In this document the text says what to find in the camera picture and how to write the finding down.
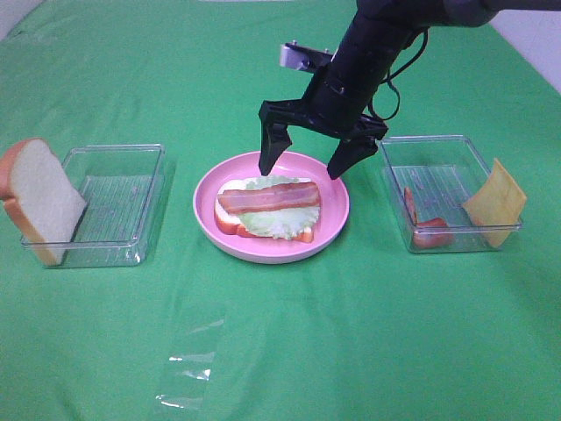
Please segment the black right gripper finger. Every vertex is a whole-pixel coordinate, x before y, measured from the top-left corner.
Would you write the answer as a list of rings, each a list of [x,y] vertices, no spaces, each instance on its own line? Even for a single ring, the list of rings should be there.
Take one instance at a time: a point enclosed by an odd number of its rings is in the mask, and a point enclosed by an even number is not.
[[[292,145],[286,123],[262,123],[259,171],[269,175],[280,156]]]
[[[331,180],[336,180],[358,162],[378,151],[375,138],[342,139],[327,166]]]

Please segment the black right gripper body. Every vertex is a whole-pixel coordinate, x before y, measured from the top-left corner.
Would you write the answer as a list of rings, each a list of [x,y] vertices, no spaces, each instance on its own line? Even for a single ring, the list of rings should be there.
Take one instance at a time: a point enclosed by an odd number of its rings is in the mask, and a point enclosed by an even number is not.
[[[335,139],[372,136],[382,139],[387,126],[363,113],[368,100],[335,76],[331,65],[320,67],[300,99],[265,101],[259,109],[264,129],[298,126]]]

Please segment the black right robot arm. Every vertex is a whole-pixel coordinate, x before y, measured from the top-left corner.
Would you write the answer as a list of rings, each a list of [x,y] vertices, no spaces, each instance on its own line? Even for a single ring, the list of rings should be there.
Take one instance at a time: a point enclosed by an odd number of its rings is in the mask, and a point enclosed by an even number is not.
[[[505,9],[502,1],[359,1],[337,51],[313,54],[312,78],[299,99],[265,101],[259,109],[259,171],[268,175],[290,146],[288,127],[338,139],[327,167],[336,179],[375,154],[387,126],[366,106],[399,53],[431,26],[477,27]]]

